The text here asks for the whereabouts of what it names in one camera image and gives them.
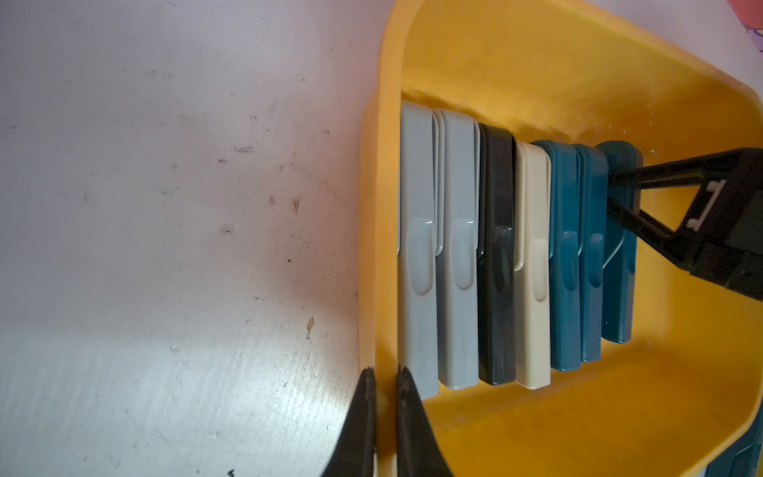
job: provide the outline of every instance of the blue clothespin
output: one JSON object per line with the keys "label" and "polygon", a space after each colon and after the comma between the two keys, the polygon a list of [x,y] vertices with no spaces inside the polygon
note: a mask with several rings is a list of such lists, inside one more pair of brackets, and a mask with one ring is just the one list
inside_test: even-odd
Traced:
{"label": "blue clothespin", "polygon": [[601,359],[604,292],[604,235],[607,229],[607,158],[600,150],[575,144],[580,184],[581,360]]}
{"label": "blue clothespin", "polygon": [[542,147],[551,160],[551,367],[559,371],[572,371],[580,369],[581,362],[578,152],[573,146],[550,140],[538,140],[533,144]]}
{"label": "blue clothespin", "polygon": [[[621,140],[611,140],[596,146],[607,157],[610,174],[643,165],[638,149]],[[613,187],[609,197],[623,207],[639,213],[640,193],[630,187]],[[623,229],[607,217],[604,241],[604,303],[602,305],[601,337],[614,343],[630,340],[633,325],[633,287],[636,274],[636,235]]]}

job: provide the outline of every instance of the clothespin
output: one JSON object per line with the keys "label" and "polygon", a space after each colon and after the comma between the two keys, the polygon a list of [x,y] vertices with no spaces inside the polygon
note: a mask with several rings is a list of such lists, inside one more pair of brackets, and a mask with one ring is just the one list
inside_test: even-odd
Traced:
{"label": "clothespin", "polygon": [[517,382],[551,384],[549,212],[551,161],[538,146],[517,142],[517,242],[514,248]]}
{"label": "clothespin", "polygon": [[550,140],[538,140],[533,144],[542,147],[551,160],[551,367],[559,371],[572,371],[579,369],[581,363],[578,153],[573,146]]}
{"label": "clothespin", "polygon": [[435,110],[439,131],[438,224],[443,250],[436,258],[439,380],[450,389],[479,382],[477,325],[477,202],[479,127],[466,114]]}
{"label": "clothespin", "polygon": [[403,102],[398,225],[398,353],[423,398],[437,394],[436,135],[432,111]]}
{"label": "clothespin", "polygon": [[604,306],[604,235],[607,229],[607,177],[604,153],[575,144],[580,185],[580,327],[581,361],[601,359],[601,313]]}
{"label": "clothespin", "polygon": [[515,378],[514,157],[509,131],[480,124],[477,303],[480,379],[492,385]]}

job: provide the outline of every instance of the black clothespin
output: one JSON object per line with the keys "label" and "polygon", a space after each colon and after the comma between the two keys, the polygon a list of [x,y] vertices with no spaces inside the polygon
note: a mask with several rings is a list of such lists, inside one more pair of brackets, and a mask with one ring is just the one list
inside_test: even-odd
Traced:
{"label": "black clothespin", "polygon": [[[408,368],[398,370],[397,448],[400,477],[453,477],[439,451]],[[322,477],[371,477],[376,442],[376,381],[364,369]]]}
{"label": "black clothespin", "polygon": [[677,230],[611,198],[607,213],[691,275],[763,300],[763,149],[617,171],[609,181],[611,188],[686,185],[700,190]]}
{"label": "black clothespin", "polygon": [[477,317],[480,379],[516,377],[514,347],[514,156],[509,131],[480,124]]}

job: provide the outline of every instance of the stain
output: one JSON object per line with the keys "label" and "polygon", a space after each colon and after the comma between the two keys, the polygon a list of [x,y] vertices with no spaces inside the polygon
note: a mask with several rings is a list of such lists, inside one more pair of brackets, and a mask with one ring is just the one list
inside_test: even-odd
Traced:
{"label": "stain", "polygon": [[299,202],[304,198],[304,192],[291,200],[291,206],[294,208],[294,213],[299,214]]}
{"label": "stain", "polygon": [[306,340],[310,339],[310,331],[313,329],[314,325],[315,325],[315,319],[313,317],[310,317],[310,319],[307,320],[307,334],[304,336]]}

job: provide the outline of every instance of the plastic clothespin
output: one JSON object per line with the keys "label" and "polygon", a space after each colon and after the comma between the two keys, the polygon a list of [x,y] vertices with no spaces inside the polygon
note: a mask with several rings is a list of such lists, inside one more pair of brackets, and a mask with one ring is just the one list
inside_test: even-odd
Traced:
{"label": "plastic clothespin", "polygon": [[[437,446],[408,368],[398,370],[396,450],[398,477],[453,477]],[[372,477],[376,447],[376,380],[360,374],[342,431],[322,477]]]}
{"label": "plastic clothespin", "polygon": [[551,161],[541,147],[517,142],[517,242],[514,248],[517,382],[551,384],[549,206]]}
{"label": "plastic clothespin", "polygon": [[681,226],[671,230],[612,198],[607,213],[691,275],[763,299],[763,149],[730,150],[617,171],[610,187],[698,185]]}
{"label": "plastic clothespin", "polygon": [[439,380],[450,389],[479,382],[477,202],[479,127],[466,114],[435,110],[439,227],[436,258]]}
{"label": "plastic clothespin", "polygon": [[631,144],[611,140],[596,146],[607,157],[610,182],[607,199],[607,232],[604,236],[604,302],[601,337],[614,343],[630,340],[633,327],[633,291],[636,284],[636,236],[623,229],[610,214],[609,203],[622,205],[638,214],[641,194],[638,190],[617,187],[611,178],[618,171],[641,167],[641,153]]}
{"label": "plastic clothespin", "polygon": [[604,236],[607,230],[607,178],[604,153],[575,144],[580,184],[580,328],[581,361],[601,359],[601,313],[604,304]]}
{"label": "plastic clothespin", "polygon": [[477,316],[480,379],[492,385],[515,378],[514,157],[509,131],[480,124],[477,239]]}
{"label": "plastic clothespin", "polygon": [[424,399],[437,394],[436,135],[432,111],[401,105],[398,352]]}
{"label": "plastic clothespin", "polygon": [[580,369],[581,363],[578,153],[573,146],[550,140],[538,140],[533,144],[542,147],[551,160],[551,367],[559,371],[572,371]]}

